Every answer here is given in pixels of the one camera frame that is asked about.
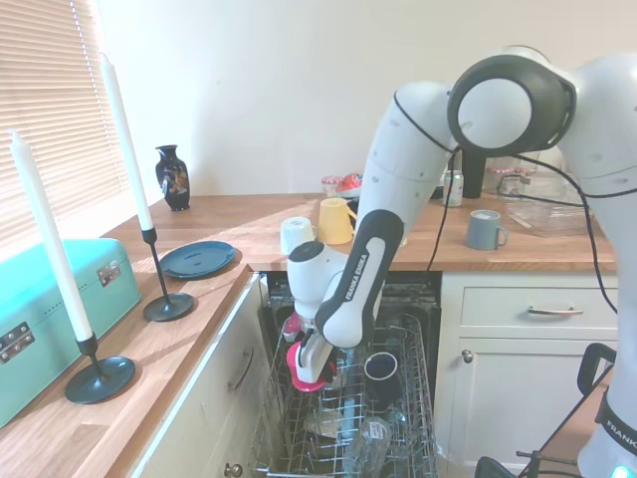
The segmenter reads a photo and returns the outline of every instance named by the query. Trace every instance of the window blind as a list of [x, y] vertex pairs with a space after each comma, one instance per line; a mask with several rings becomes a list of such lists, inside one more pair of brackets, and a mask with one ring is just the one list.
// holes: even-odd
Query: window blind
[[91, 0], [0, 0], [0, 250], [38, 237], [10, 127], [31, 145], [58, 221], [127, 191], [95, 8]]

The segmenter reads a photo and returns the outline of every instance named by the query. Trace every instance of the wire rack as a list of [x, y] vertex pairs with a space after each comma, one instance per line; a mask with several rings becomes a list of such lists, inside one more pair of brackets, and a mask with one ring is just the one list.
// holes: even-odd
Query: wire rack
[[[250, 450], [253, 477], [360, 476], [347, 450], [368, 416], [391, 428], [382, 478], [438, 477], [420, 323], [408, 314], [381, 321], [371, 347], [344, 353], [333, 383], [314, 393], [292, 386], [289, 345], [279, 340]], [[385, 409], [365, 389], [364, 360], [376, 352], [390, 352], [399, 362], [403, 396]]]

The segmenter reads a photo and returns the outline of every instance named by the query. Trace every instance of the teal box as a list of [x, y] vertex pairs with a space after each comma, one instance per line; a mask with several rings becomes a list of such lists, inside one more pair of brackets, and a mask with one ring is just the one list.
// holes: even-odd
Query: teal box
[[[139, 301], [130, 261], [114, 239], [64, 241], [99, 338]], [[0, 427], [57, 378], [80, 351], [42, 244], [0, 264]]]

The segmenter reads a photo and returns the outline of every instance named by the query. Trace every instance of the white mug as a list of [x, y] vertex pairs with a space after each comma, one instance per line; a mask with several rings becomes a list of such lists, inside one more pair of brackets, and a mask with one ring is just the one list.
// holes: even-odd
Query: white mug
[[289, 217], [281, 223], [281, 252], [289, 256], [297, 246], [315, 240], [315, 231], [307, 217]]

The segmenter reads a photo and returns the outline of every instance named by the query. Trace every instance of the metal latch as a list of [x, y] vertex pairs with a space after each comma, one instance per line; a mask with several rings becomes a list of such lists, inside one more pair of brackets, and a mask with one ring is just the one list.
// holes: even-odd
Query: metal latch
[[117, 261], [110, 261], [108, 264], [98, 269], [98, 276], [102, 287], [106, 287], [112, 281], [119, 277], [121, 271], [119, 270], [119, 264]]
[[35, 341], [29, 325], [23, 322], [0, 337], [0, 363], [6, 363]]

